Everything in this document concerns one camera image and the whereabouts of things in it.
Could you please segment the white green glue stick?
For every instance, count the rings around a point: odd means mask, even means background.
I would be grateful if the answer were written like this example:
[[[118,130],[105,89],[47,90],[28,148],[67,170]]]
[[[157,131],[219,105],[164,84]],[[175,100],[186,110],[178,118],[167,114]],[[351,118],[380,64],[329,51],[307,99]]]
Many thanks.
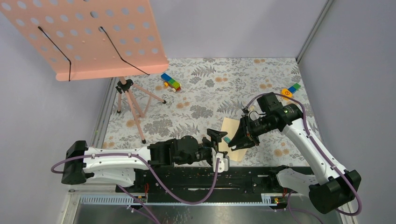
[[[223,139],[224,139],[225,143],[227,143],[227,144],[229,144],[231,142],[231,140],[227,136],[225,136]]]

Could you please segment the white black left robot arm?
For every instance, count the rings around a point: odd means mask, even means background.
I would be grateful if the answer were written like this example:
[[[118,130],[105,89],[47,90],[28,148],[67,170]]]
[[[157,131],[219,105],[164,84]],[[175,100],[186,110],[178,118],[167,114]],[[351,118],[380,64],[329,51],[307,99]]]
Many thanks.
[[[138,192],[144,188],[145,180],[135,174],[135,170],[174,167],[206,161],[216,172],[229,169],[229,157],[218,150],[219,143],[227,132],[207,130],[209,138],[202,143],[192,136],[170,139],[134,149],[106,150],[87,145],[86,141],[76,141],[66,152],[65,160],[57,163],[64,168],[61,183],[78,185],[88,179],[118,184]]]

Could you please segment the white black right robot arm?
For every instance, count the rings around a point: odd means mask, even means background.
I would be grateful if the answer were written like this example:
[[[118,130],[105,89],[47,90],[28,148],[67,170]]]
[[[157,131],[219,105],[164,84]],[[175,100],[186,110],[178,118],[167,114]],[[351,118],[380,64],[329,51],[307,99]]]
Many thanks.
[[[297,147],[310,165],[315,180],[308,175],[292,171],[291,168],[278,167],[276,174],[268,179],[269,189],[280,192],[284,188],[294,190],[308,197],[312,205],[322,214],[330,211],[346,216],[357,216],[362,211],[362,201],[357,190],[361,176],[356,170],[349,171],[343,166],[310,128],[306,109],[298,100],[282,105],[277,99],[279,93],[263,93],[255,96],[263,116],[252,120],[249,106],[244,112],[239,127],[228,143],[232,150],[259,145],[259,136],[273,130],[283,133]]]

